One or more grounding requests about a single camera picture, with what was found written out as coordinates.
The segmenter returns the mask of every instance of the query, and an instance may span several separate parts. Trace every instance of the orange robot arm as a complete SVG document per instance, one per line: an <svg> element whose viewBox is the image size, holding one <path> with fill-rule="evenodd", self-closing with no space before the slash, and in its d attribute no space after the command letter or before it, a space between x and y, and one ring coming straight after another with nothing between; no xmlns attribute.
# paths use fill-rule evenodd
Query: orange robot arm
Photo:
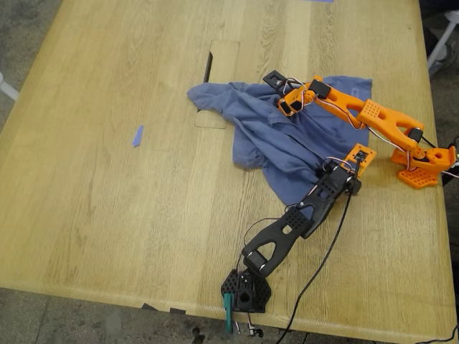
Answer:
<svg viewBox="0 0 459 344"><path fill-rule="evenodd" d="M285 89L284 85L289 80L297 87L290 85L288 92L283 95L279 92L280 86ZM383 107L371 99L362 101L335 90L324 84L321 77L315 76L312 82L302 83L285 79L274 71L264 81L281 95L278 107L286 116L294 115L307 104L315 102L335 116L348 121L357 130L368 127L372 132L376 129L384 134L397 146L391 160L407 166L397 176L415 188L437 184L437 175L448 170L458 159L454 146L428 150L421 148L419 141L424 130L421 122L404 113ZM356 111L357 115L354 116L350 110Z"/></svg>

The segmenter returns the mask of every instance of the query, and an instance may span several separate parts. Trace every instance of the blue cloth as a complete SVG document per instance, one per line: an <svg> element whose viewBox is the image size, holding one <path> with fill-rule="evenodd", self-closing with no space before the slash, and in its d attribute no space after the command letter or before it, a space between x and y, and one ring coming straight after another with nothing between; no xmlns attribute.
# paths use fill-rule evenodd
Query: blue cloth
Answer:
<svg viewBox="0 0 459 344"><path fill-rule="evenodd" d="M326 77L337 90L366 100L372 81ZM216 110L235 124L232 159L246 168L262 167L284 204L298 203L314 186L323 158L345 158L356 143L368 145L368 130L356 130L317 104L287 118L276 108L269 85L204 83L188 91L200 110Z"/></svg>

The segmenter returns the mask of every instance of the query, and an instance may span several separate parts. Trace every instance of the white object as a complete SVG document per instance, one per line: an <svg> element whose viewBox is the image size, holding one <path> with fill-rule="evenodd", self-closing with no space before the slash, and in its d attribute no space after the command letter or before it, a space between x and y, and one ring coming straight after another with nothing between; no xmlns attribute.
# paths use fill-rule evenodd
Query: white object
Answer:
<svg viewBox="0 0 459 344"><path fill-rule="evenodd" d="M19 93L3 79L3 74L0 72L0 91L6 93L12 100L17 100Z"/></svg>
<svg viewBox="0 0 459 344"><path fill-rule="evenodd" d="M459 11L446 12L445 16L450 21L450 23L446 27L446 30L441 36L437 45L435 45L435 48L432 51L432 54L430 54L429 58L427 59L427 68L429 69L433 65L433 62L437 59L437 56L440 53L441 49L445 46L445 43L448 40L448 38L450 38L451 33L453 32L455 26L459 24Z"/></svg>

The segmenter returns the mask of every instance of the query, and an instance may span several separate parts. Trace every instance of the wood grain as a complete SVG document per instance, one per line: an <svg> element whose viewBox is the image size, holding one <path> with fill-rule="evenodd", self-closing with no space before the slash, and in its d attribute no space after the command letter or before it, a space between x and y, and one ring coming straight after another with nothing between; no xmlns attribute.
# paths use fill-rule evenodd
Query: wood grain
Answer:
<svg viewBox="0 0 459 344"><path fill-rule="evenodd" d="M233 72L221 70L234 80L370 77L375 101L434 140L421 28L416 0L64 1L0 136L0 287L223 318L242 235L283 205L262 171L231 161L233 125L195 126L186 91L211 42L239 42ZM445 338L456 318L442 189L404 185L391 147L370 147L378 156L293 328ZM343 205L268 278L254 323L287 324Z"/></svg>

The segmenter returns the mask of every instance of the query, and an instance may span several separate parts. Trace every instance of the concrete floor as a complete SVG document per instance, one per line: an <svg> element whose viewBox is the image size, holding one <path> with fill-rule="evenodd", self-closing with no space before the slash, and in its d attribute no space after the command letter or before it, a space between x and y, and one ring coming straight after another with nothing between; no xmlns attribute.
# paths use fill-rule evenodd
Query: concrete floor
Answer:
<svg viewBox="0 0 459 344"><path fill-rule="evenodd" d="M20 90L38 49L52 23L61 0L0 0L0 71ZM441 29L445 22L434 21ZM459 33L453 34L459 40ZM439 72L432 81L439 145L447 145L459 135L459 64ZM0 130L13 102L0 93ZM448 227L451 241L459 243L459 183L445 187ZM459 248L452 247L459 260ZM138 310L94 302L49 297L28 292L0 289L0 344L80 344L80 343L191 343L191 330L199 326L205 343L273 343L275 328L263 328L263 339L224 333L218 320ZM290 333L285 344L302 343L303 333ZM310 334L307 343L371 343L364 340Z"/></svg>

